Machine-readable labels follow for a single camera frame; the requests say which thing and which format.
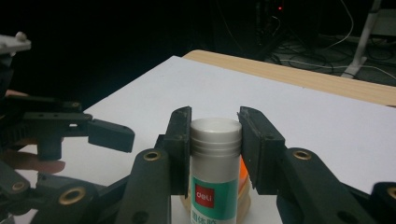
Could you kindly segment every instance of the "white tabletop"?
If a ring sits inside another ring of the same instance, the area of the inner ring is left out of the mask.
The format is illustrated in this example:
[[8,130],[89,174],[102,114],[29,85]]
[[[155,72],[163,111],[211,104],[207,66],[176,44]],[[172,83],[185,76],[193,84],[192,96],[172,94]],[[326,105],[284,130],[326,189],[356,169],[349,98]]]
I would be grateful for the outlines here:
[[[286,138],[287,147],[317,153],[340,181],[367,193],[376,182],[395,181],[396,109],[313,91],[262,77],[172,57],[87,109],[95,119],[128,126],[135,132],[133,153],[125,154],[67,138],[64,171],[109,185],[131,172],[134,156],[165,133],[172,111],[189,105],[192,119],[236,119],[241,105],[260,110]],[[35,179],[35,172],[22,172]],[[245,223],[281,223],[274,196],[250,192]],[[173,223],[189,223],[173,197]]]

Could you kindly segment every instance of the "glue stick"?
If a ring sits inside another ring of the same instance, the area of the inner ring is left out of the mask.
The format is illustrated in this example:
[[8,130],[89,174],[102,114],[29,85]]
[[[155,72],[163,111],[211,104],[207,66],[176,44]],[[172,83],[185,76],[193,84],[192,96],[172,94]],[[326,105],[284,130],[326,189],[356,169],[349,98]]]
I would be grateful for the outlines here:
[[242,125],[232,119],[191,122],[191,223],[236,223]]

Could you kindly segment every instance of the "table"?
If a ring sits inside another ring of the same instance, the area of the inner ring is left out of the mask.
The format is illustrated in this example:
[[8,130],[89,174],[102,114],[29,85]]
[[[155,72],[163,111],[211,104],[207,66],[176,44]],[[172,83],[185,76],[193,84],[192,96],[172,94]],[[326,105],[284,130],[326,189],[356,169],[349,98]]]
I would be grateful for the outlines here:
[[[244,105],[271,120],[287,147],[314,151],[342,182],[369,193],[375,182],[396,177],[396,110],[384,106],[396,105],[395,93],[392,87],[196,50],[170,58],[86,110],[133,129],[131,154],[66,138],[66,167],[59,175],[109,185],[130,173],[138,152],[154,146],[172,111],[189,105],[193,119],[237,119]],[[35,182],[35,172],[22,174]],[[253,190],[250,197],[245,223],[280,223],[276,197]],[[172,206],[173,223],[188,223],[177,196]]]

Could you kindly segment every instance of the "human hand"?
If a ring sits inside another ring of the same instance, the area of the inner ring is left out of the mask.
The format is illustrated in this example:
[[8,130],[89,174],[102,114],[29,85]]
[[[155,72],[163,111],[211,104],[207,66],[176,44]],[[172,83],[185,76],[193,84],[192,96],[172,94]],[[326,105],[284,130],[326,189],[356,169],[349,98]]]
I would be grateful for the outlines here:
[[[8,90],[6,96],[9,95],[26,96],[27,94]],[[23,139],[18,145],[30,145],[34,143],[35,139]],[[50,174],[61,172],[65,166],[64,161],[40,161],[36,154],[14,150],[7,150],[0,154],[0,160],[4,161],[13,169],[36,170]]]

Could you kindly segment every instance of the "red logo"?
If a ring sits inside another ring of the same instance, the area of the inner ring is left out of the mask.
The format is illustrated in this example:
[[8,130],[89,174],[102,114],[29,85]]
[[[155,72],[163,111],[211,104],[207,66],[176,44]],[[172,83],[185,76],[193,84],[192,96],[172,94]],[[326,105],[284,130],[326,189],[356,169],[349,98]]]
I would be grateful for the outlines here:
[[195,201],[201,206],[213,208],[215,206],[215,190],[195,184]]

